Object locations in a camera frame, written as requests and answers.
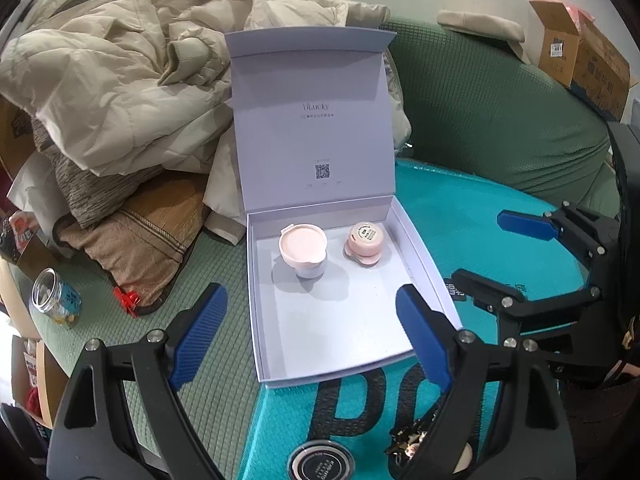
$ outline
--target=glass jar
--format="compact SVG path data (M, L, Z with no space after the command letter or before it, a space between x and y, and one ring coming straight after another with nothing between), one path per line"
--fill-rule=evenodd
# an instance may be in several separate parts
M31 304L60 325L71 327L80 314L80 294L53 269L44 269L33 283Z

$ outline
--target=blue gripper pad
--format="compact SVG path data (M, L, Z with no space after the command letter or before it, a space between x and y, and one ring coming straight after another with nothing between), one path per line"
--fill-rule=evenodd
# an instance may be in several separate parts
M558 238L558 229L548 218L505 209L498 213L497 221L500 229L510 233L547 241Z
M396 315L414 347L425 376L437 384L441 392L446 392L452 382L447 353L421 313L420 306L404 287L396 293Z
M205 301L206 304L175 348L174 371L169 378L174 392L196 377L200 363L225 319L228 303L225 287L219 285Z

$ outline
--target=brown pillow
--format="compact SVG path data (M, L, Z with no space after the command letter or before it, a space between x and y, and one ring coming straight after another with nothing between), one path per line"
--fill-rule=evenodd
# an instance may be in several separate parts
M209 213L202 203L206 185L205 174L165 171L96 226L82 229L67 215L54 237L96 260L124 292L135 290L135 313L150 314L167 297Z
M80 227L89 227L106 218L121 207L140 184L163 171L161 166L154 166L128 175L96 176L89 170L81 170L63 155L39 120L32 119L31 126L36 149L51 162L58 187Z

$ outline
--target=box lid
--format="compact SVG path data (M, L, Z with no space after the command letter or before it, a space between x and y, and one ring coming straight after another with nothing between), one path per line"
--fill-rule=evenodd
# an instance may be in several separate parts
M382 59L394 36L356 27L225 36L245 211L395 193Z
M571 19L564 3L545 2L542 0L531 0L529 3L533 10L536 11L545 28L578 35L578 29L575 28L574 20Z

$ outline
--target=red fabric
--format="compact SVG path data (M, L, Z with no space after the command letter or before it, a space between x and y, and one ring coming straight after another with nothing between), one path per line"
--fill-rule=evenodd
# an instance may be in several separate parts
M42 410L40 409L40 397L38 396L37 387L33 387L27 394L27 410L33 415L42 416Z

